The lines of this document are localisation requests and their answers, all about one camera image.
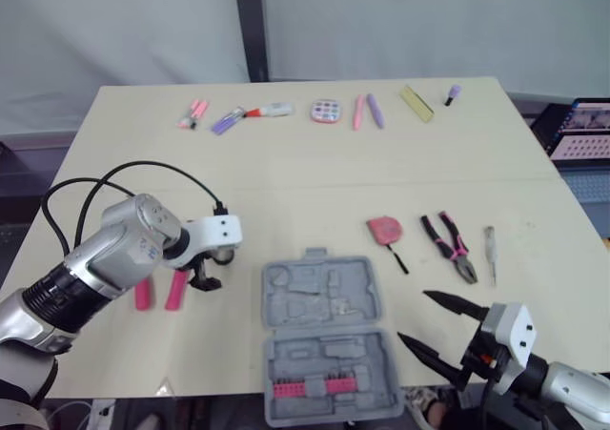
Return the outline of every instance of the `pliers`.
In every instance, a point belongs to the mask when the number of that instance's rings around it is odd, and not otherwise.
[[[459,235],[458,227],[445,211],[438,216],[447,227],[447,230],[451,233],[451,237],[454,240],[454,247],[451,247],[440,238],[427,215],[421,217],[421,224],[423,225],[424,230],[430,239],[436,243],[442,256],[454,262],[459,275],[469,284],[474,284],[478,281],[477,272],[475,271],[473,264],[467,258],[468,248],[464,245],[464,241],[462,241],[461,236]]]

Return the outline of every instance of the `gray tool case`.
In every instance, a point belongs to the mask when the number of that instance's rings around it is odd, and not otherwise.
[[[307,249],[263,269],[265,418],[272,427],[385,419],[404,409],[365,256]]]

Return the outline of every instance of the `purple marker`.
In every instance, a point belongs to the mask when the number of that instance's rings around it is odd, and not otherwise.
[[[449,106],[454,98],[458,97],[459,92],[461,92],[461,86],[458,84],[453,85],[449,91],[449,95],[447,96],[447,101],[445,101],[445,106]]]
[[[384,127],[383,114],[381,113],[381,109],[377,105],[375,97],[372,93],[366,95],[366,102],[369,103],[369,108],[371,108],[371,114],[373,115],[373,119],[377,126],[380,128]]]
[[[235,108],[230,113],[222,117],[212,126],[214,134],[221,135],[230,129],[235,123],[244,118],[246,110],[243,108]]]

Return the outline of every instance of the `gray wall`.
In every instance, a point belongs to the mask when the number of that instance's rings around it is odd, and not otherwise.
[[[0,0],[0,138],[76,130],[101,85],[248,80],[235,0]]]
[[[272,79],[494,75],[610,94],[610,0],[264,0]]]

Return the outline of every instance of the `yellow nail file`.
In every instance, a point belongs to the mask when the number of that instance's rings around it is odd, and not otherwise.
[[[404,102],[407,103],[413,112],[416,113],[421,120],[425,123],[428,123],[432,120],[432,117],[435,115],[435,112],[432,110],[430,106],[426,104],[426,102],[419,97],[414,90],[408,85],[400,91],[400,96],[404,99]]]

